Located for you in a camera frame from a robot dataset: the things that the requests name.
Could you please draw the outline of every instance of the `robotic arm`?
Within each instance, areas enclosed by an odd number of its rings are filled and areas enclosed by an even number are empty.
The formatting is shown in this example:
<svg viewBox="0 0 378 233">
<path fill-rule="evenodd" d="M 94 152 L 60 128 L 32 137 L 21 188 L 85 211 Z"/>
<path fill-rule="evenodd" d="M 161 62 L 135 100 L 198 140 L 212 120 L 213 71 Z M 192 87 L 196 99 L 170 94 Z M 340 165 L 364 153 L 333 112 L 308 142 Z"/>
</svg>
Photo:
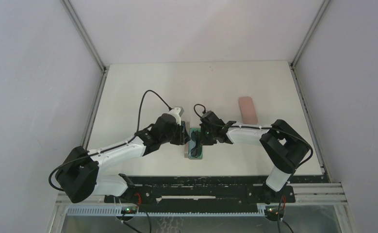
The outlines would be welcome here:
<svg viewBox="0 0 378 233">
<path fill-rule="evenodd" d="M 152 153 L 164 143 L 186 144 L 190 137 L 181 120 L 182 114 L 183 108 L 173 108 L 154 124 L 136 132 L 130 141 L 90 151 L 74 148 L 65 162 L 55 169 L 57 182 L 73 203 L 90 195 L 122 195 L 131 183 L 127 176 L 107 176 L 101 172 L 128 159 Z M 283 120 L 277 120 L 270 127 L 241 125 L 235 121 L 225 124 L 212 111 L 204 112 L 200 119 L 203 146 L 217 142 L 261 144 L 275 164 L 265 184 L 274 192 L 283 188 L 311 150 L 310 145 Z"/>
</svg>

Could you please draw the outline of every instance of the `metal frame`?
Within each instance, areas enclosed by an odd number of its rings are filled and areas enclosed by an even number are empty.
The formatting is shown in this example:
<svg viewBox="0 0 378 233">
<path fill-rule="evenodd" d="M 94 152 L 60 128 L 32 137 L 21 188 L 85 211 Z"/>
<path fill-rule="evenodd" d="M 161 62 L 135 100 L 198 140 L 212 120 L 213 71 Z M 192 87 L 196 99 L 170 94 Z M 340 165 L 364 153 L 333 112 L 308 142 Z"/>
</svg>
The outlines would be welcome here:
<svg viewBox="0 0 378 233">
<path fill-rule="evenodd" d="M 84 41 L 86 47 L 93 56 L 95 62 L 102 71 L 102 77 L 100 80 L 99 87 L 97 89 L 93 107 L 88 119 L 87 126 L 84 130 L 82 145 L 87 147 L 90 134 L 93 129 L 94 121 L 96 118 L 97 109 L 99 107 L 100 98 L 103 92 L 104 84 L 107 78 L 108 69 L 104 66 L 95 46 L 93 45 L 88 33 L 86 32 L 79 16 L 77 15 L 70 0 L 60 0 L 64 8 L 66 9 L 68 15 L 73 21 L 76 30 L 79 32 L 82 40 Z M 328 165 L 326 160 L 323 159 L 322 150 L 319 145 L 319 141 L 316 137 L 315 129 L 312 125 L 311 115 L 309 109 L 306 105 L 304 94 L 300 88 L 300 83 L 298 76 L 296 74 L 295 67 L 309 42 L 313 32 L 315 31 L 320 19 L 324 15 L 330 0 L 324 0 L 314 18 L 309 30 L 307 31 L 304 40 L 302 41 L 298 51 L 290 63 L 291 73 L 295 82 L 297 93 L 304 111 L 306 122 L 311 133 L 311 137 L 314 143 L 314 149 L 316 150 L 319 163 L 324 169 L 325 176 L 329 176 L 327 173 Z M 293 187 L 296 202 L 288 203 L 288 205 L 333 205 L 335 207 L 337 220 L 340 225 L 342 233 L 357 233 L 353 218 L 351 216 L 346 196 L 344 194 L 343 188 L 340 183 L 292 183 L 290 186 Z M 60 233 L 63 227 L 63 223 L 66 216 L 72 215 L 82 215 L 82 216 L 113 216 L 120 213 L 121 208 L 126 206 L 133 206 L 130 203 L 122 203 L 121 205 L 115 203 L 105 203 L 105 196 L 91 196 L 85 201 L 77 204 L 71 203 L 69 198 L 64 192 L 60 192 L 55 207 L 53 209 L 52 218 L 50 219 L 50 224 L 48 228 L 49 233 Z M 217 213 L 217 214 L 200 214 L 200 213 L 150 213 L 152 216 L 263 216 L 263 210 L 265 209 L 265 204 L 257 204 L 256 212 L 251 213 Z"/>
</svg>

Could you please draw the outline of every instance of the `gray floor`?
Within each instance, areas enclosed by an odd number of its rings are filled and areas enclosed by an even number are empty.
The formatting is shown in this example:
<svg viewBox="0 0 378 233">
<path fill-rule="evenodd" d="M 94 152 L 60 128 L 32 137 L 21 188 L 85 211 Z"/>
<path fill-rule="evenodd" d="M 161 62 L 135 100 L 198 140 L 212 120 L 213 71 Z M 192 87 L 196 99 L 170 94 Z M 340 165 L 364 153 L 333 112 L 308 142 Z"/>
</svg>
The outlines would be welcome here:
<svg viewBox="0 0 378 233">
<path fill-rule="evenodd" d="M 289 206 L 284 218 L 295 233 L 340 233 L 333 206 Z M 276 222 L 264 217 L 151 217 L 153 233 L 276 233 Z M 148 219 L 128 222 L 143 233 Z M 282 233 L 290 230 L 282 223 Z M 65 233 L 134 233 L 115 217 L 68 216 Z"/>
</svg>

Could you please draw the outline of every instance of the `white tabletop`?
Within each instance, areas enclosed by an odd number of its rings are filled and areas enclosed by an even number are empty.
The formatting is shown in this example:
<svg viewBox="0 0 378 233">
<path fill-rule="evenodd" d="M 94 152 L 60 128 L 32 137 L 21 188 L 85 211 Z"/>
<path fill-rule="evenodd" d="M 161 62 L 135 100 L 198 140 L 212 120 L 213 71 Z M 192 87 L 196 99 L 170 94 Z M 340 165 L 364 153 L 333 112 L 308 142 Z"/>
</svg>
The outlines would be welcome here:
<svg viewBox="0 0 378 233">
<path fill-rule="evenodd" d="M 88 144 L 95 149 L 130 138 L 136 131 L 143 93 L 152 89 L 171 106 L 182 106 L 182 120 L 198 127 L 196 103 L 227 122 L 241 122 L 238 98 L 253 98 L 259 124 L 288 122 L 313 145 L 297 90 L 286 61 L 204 62 L 111 65 Z M 154 123 L 165 105 L 146 95 L 140 128 Z M 273 163 L 261 146 L 217 144 L 203 147 L 203 159 L 184 157 L 184 146 L 164 144 L 158 151 L 131 159 L 105 171 L 130 176 L 268 175 Z M 316 154 L 296 175 L 320 175 Z"/>
</svg>

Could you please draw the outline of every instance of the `pink case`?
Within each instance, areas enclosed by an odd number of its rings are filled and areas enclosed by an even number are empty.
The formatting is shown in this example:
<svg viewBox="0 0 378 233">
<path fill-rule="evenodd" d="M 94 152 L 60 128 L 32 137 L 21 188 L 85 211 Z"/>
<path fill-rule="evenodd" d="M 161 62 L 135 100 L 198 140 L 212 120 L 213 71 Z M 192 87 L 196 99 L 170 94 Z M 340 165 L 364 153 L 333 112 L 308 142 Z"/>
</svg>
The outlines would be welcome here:
<svg viewBox="0 0 378 233">
<path fill-rule="evenodd" d="M 239 98 L 240 113 L 242 114 L 243 124 L 256 125 L 257 115 L 251 97 Z"/>
</svg>

